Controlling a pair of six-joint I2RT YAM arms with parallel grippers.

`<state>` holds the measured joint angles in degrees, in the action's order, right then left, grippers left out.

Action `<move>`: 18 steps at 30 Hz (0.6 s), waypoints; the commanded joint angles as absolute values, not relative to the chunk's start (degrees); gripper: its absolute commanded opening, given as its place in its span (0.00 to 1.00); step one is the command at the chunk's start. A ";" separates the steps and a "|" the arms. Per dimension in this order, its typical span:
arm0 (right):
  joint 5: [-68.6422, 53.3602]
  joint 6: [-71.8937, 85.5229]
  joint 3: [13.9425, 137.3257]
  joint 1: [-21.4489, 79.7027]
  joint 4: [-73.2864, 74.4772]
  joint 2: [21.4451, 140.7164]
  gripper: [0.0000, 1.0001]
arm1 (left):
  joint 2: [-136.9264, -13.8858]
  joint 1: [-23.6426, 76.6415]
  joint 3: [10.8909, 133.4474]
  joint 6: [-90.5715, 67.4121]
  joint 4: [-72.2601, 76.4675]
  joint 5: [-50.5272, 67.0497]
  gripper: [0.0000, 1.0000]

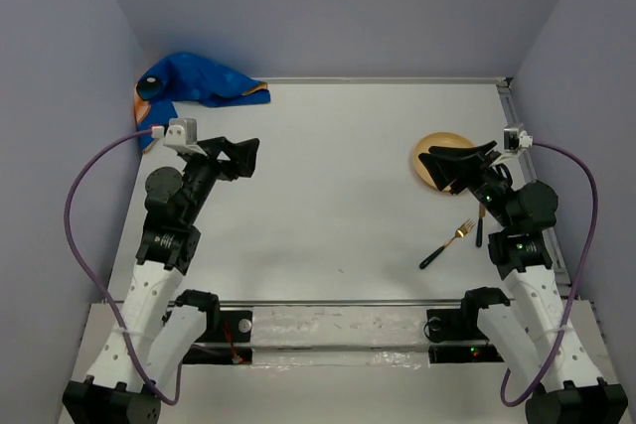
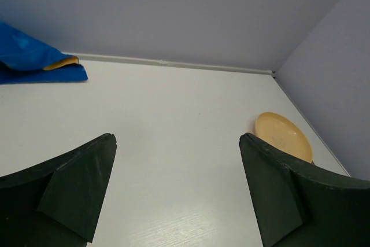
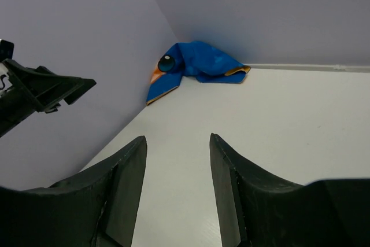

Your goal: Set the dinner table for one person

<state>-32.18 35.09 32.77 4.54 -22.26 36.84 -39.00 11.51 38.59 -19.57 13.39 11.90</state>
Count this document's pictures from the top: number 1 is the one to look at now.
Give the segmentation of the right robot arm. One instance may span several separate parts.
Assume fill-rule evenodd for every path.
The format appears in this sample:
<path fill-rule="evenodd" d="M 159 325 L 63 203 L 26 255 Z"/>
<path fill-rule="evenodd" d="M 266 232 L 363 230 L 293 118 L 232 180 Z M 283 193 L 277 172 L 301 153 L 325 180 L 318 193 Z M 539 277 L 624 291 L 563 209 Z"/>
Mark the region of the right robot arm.
<path fill-rule="evenodd" d="M 587 354 L 570 319 L 575 297 L 564 299 L 556 283 L 544 232 L 556 222 L 557 193 L 533 180 L 519 189 L 503 172 L 495 142 L 473 148 L 432 146 L 418 156 L 435 187 L 469 191 L 501 225 L 488 251 L 504 284 L 465 293 L 457 313 L 467 336 L 485 336 L 523 390 L 506 407 L 522 406 L 529 423 L 618 423 L 628 397 L 606 380 Z"/>

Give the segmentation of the blue Mickey Mouse placemat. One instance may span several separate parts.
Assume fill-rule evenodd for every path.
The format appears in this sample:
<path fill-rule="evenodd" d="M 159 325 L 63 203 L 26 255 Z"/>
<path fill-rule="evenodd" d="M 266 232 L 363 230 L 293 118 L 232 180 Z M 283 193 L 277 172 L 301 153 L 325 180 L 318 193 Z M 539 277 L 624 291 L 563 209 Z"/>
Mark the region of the blue Mickey Mouse placemat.
<path fill-rule="evenodd" d="M 210 108 L 268 104 L 268 84 L 208 58 L 171 54 L 137 81 L 133 95 L 136 127 L 146 130 L 176 118 L 177 102 Z"/>

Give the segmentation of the gold knife black handle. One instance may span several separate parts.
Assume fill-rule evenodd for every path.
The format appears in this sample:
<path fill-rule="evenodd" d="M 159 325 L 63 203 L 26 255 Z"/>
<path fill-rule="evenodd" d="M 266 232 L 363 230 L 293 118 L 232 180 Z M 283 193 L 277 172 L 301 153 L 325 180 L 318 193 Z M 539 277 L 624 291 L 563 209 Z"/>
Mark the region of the gold knife black handle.
<path fill-rule="evenodd" d="M 475 235 L 475 246 L 480 248 L 483 243 L 483 228 L 484 228 L 484 218 L 486 214 L 486 208 L 484 205 L 480 204 L 478 211 L 478 221 L 477 221 L 477 230 Z"/>

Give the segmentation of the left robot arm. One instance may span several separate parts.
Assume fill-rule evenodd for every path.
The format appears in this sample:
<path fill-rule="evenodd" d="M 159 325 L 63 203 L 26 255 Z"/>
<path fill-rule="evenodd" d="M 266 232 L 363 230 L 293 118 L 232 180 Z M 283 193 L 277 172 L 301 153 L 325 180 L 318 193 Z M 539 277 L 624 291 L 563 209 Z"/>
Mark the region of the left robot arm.
<path fill-rule="evenodd" d="M 178 290 L 201 237 L 195 221 L 216 182 L 253 175 L 259 145 L 256 138 L 233 143 L 225 137 L 171 144 L 185 167 L 164 166 L 147 176 L 147 215 L 121 305 L 78 260 L 115 323 L 85 377 L 67 384 L 63 404 L 74 422 L 155 423 L 162 405 L 178 403 L 180 396 L 168 396 L 164 386 L 181 382 L 191 346 L 220 327 L 217 295 Z"/>

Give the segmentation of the gold fork black handle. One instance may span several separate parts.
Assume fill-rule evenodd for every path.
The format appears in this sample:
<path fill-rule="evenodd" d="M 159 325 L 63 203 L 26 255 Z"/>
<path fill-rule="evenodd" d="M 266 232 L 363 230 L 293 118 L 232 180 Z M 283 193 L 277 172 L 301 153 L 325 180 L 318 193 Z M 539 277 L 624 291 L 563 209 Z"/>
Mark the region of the gold fork black handle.
<path fill-rule="evenodd" d="M 457 227 L 453 233 L 453 236 L 444 242 L 442 245 L 437 247 L 433 252 L 431 252 L 428 256 L 426 256 L 418 265 L 420 270 L 425 269 L 429 266 L 455 239 L 463 238 L 467 234 L 469 234 L 472 229 L 475 227 L 476 222 L 472 219 L 468 219 L 463 222 L 459 227 Z"/>

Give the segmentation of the yellow plastic plate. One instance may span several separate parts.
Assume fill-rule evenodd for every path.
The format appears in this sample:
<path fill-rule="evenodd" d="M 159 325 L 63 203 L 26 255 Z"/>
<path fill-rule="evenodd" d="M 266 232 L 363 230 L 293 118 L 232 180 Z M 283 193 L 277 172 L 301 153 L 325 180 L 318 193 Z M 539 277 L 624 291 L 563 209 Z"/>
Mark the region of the yellow plastic plate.
<path fill-rule="evenodd" d="M 431 147 L 467 149 L 474 147 L 474 144 L 464 136 L 452 132 L 434 132 L 424 136 L 415 144 L 411 152 L 412 168 L 427 186 L 438 192 L 430 174 L 418 158 L 421 153 L 428 153 Z"/>

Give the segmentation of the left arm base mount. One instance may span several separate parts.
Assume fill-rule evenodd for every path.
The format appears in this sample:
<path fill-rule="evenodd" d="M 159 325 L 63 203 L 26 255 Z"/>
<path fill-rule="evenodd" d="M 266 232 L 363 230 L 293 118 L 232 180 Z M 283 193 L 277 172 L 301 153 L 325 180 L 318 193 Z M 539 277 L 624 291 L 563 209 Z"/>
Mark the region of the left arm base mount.
<path fill-rule="evenodd" d="M 220 311 L 219 322 L 208 321 L 205 331 L 183 358 L 183 364 L 239 365 L 252 363 L 252 311 Z"/>

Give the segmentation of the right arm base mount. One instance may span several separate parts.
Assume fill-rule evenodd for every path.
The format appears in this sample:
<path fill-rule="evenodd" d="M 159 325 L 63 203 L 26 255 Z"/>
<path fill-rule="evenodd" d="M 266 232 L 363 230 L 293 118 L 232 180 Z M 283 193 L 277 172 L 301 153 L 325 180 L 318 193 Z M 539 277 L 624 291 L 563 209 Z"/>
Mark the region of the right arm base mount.
<path fill-rule="evenodd" d="M 423 333 L 431 364 L 497 363 L 503 359 L 477 329 L 469 329 L 459 309 L 429 309 Z"/>

